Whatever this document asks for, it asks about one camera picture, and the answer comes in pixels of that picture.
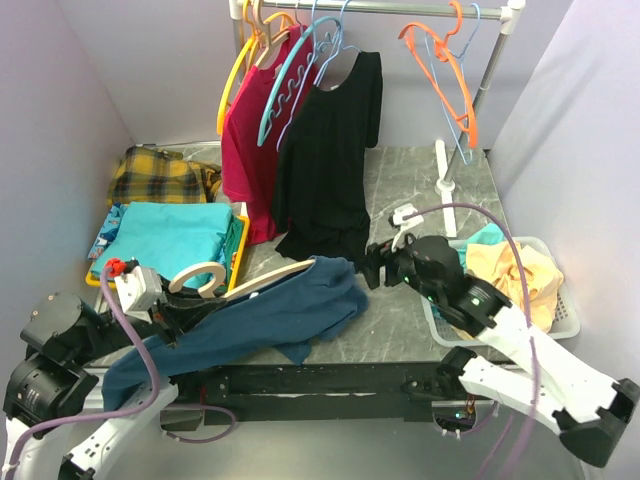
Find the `wooden hanger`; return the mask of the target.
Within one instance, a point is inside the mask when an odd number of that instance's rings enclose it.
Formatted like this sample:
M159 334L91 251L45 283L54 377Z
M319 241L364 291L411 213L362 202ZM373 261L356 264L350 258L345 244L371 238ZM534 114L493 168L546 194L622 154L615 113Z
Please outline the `wooden hanger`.
M228 290L222 298L225 300L233 300L243 295L252 294L253 292L259 291L262 287L266 287L267 285L274 283L276 280L280 280L294 273L305 271L314 263L314 259L308 259L272 270ZM196 263L179 272L169 282L168 291L172 294L180 292L185 282L194 275L210 273L213 278L207 284L198 288L197 293L203 299L212 299L216 288L221 284L221 275L224 272L225 268L217 262Z

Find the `dark blue shirt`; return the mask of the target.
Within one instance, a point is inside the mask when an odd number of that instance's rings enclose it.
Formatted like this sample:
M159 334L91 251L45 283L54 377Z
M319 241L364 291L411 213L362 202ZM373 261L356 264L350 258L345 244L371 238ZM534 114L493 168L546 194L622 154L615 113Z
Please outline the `dark blue shirt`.
M333 340L368 305L350 261L317 257L308 269L208 315L176 346L156 335L144 344L162 377L229 364L269 347L300 365L313 339Z

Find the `turquoise t shirt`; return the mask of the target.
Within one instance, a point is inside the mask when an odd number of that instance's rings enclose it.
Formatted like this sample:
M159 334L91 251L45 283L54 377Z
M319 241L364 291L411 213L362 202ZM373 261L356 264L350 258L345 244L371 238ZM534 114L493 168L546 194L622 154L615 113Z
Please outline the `turquoise t shirt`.
M489 223L476 233L471 235L468 239L463 241L459 250L466 250L469 245L496 245L505 240L505 235L498 225L495 223Z

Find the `cream beige shirt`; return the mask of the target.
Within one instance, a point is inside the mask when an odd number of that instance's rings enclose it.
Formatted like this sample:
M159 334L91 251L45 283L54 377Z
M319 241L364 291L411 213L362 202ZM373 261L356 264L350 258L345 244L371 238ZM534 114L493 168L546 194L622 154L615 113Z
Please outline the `cream beige shirt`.
M519 242L516 247L524 271L532 323L549 333L564 275L549 257L532 247L522 246ZM507 241L496 245L469 245L465 260L471 274L489 282L524 309L520 270Z

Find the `light blue wavy hanger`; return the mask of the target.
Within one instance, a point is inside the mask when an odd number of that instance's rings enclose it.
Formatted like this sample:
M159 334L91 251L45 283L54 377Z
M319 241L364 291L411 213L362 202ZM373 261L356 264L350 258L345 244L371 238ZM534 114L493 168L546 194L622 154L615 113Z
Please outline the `light blue wavy hanger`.
M287 87L291 87L292 84L294 83L294 80L297 78L297 74L295 72L295 69L297 67L294 69L294 74L292 76L289 76L289 70L291 69L298 53L303 48L303 47L295 47L295 45L299 41L299 38L294 44L294 46L291 48L284 62L282 63L280 71L275 78L274 85L266 101L265 108L264 108L264 111L260 120L259 128L258 128L258 134L257 134L257 145L259 147L262 147L266 142L266 139L268 138L274 126L275 119L282 114L284 105L286 104L283 100L278 100L278 98L287 96L287 93L288 93Z

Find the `pale blue wire hanger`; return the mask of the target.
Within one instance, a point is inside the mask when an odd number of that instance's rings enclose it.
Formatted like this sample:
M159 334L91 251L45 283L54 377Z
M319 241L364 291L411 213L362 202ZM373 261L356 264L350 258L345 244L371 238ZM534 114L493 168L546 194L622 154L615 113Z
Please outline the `pale blue wire hanger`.
M299 103L300 97L302 95L302 91L304 90L305 85L307 84L307 78L309 76L310 71L315 66L316 61L319 56L330 49L331 54L334 54L337 49L338 40L342 34L342 25L340 21L336 17L323 17L321 19L315 19L315 9L317 6L317 1L313 1L311 5L311 24L306 28L306 30L300 35L299 41L295 45L295 47L304 47L308 45L311 47L309 53L303 56L302 64L295 69L297 74L297 78L294 80L294 83L291 87L287 87L288 93L286 97L278 98L278 100L283 100L287 103L292 96L295 96L293 105L290 109L289 119L286 124L281 129L280 135L278 137L276 143L276 150L280 151L281 144L286 135L286 131L290 124L292 123L294 113L296 111L297 105ZM333 34L327 32L323 39L317 40L317 28L326 21L334 21L336 23L336 30Z

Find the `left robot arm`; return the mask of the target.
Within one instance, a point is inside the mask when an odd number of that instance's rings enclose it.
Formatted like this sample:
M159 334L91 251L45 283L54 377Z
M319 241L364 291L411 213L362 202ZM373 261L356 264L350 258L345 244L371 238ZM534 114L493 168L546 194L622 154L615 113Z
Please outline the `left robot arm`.
M153 370L117 410L87 414L85 401L100 380L87 365L128 345L131 332L139 340L159 334L163 345L182 346L186 333L224 304L179 296L161 302L157 319L120 321L114 313L97 313L75 294L43 300L21 333L27 355L6 389L2 478L106 478L162 411L196 395L199 378L185 367L172 368L165 377Z

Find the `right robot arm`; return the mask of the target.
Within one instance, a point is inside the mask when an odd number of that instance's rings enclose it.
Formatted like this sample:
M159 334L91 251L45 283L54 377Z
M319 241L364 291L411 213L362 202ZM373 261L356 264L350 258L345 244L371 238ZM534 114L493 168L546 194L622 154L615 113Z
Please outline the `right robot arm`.
M363 273L370 288L403 283L435 305L453 327L507 357L520 373L456 346L441 361L439 390L465 393L530 414L575 457L605 467L639 404L639 386L586 364L535 325L490 283L464 272L441 236L407 234L367 247Z

